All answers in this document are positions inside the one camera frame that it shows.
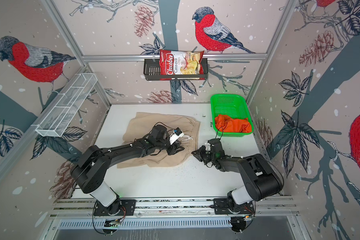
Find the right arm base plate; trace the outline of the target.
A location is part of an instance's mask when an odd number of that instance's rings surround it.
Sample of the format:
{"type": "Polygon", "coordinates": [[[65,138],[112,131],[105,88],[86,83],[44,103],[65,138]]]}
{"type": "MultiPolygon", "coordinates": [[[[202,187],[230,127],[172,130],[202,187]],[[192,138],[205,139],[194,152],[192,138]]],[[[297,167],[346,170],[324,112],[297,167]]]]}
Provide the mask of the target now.
{"type": "Polygon", "coordinates": [[[210,208],[214,209],[216,215],[253,215],[255,213],[255,206],[252,202],[238,205],[230,198],[213,199],[210,208]]]}

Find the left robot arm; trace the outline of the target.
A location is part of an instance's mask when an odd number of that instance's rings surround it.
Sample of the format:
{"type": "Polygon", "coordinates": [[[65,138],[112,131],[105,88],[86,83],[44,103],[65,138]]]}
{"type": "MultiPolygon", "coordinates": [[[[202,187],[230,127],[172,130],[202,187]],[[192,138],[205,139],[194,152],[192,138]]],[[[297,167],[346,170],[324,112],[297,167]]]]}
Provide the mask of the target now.
{"type": "Polygon", "coordinates": [[[91,146],[74,165],[71,177],[83,193],[94,197],[110,215],[115,215],[122,208],[121,199],[104,181],[107,170],[130,159],[155,156],[156,150],[175,155],[185,149],[179,141],[183,136],[180,128],[168,130],[159,122],[148,134],[131,144],[101,149],[91,146]]]}

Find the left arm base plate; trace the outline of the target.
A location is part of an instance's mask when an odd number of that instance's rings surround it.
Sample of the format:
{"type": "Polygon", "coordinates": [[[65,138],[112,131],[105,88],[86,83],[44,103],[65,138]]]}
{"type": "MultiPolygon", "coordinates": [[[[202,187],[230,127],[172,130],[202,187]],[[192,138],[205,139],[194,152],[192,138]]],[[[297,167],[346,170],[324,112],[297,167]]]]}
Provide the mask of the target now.
{"type": "Polygon", "coordinates": [[[133,216],[137,201],[134,199],[116,199],[110,206],[105,207],[99,201],[94,206],[94,217],[133,216]]]}

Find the beige shorts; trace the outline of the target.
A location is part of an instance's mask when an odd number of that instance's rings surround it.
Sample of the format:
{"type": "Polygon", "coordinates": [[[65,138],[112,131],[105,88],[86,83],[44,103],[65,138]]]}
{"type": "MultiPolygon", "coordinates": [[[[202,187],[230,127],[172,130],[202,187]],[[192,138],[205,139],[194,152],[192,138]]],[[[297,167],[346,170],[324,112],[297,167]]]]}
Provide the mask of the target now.
{"type": "Polygon", "coordinates": [[[142,138],[156,123],[167,125],[169,128],[180,128],[184,133],[184,136],[179,138],[179,141],[181,142],[181,146],[185,149],[172,156],[169,156],[167,151],[162,151],[155,156],[134,158],[117,164],[117,168],[125,169],[144,165],[150,168],[175,167],[185,162],[192,155],[192,152],[198,148],[201,123],[196,119],[181,115],[163,115],[141,112],[136,113],[136,117],[129,122],[126,133],[123,136],[124,143],[128,144],[135,139],[142,138]]]}

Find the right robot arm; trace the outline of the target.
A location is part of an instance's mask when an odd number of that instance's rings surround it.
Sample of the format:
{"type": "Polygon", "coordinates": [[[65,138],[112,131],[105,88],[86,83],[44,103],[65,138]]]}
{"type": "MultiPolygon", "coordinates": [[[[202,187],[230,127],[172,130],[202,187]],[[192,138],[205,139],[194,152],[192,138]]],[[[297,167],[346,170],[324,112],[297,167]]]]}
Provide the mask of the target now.
{"type": "Polygon", "coordinates": [[[216,214],[229,211],[239,214],[242,211],[253,213],[251,204],[279,193],[284,187],[284,180],[261,154],[248,157],[233,157],[225,154],[220,139],[211,139],[207,144],[192,152],[192,155],[205,166],[211,164],[221,172],[240,174],[243,186],[227,193],[223,204],[215,199],[216,214]]]}

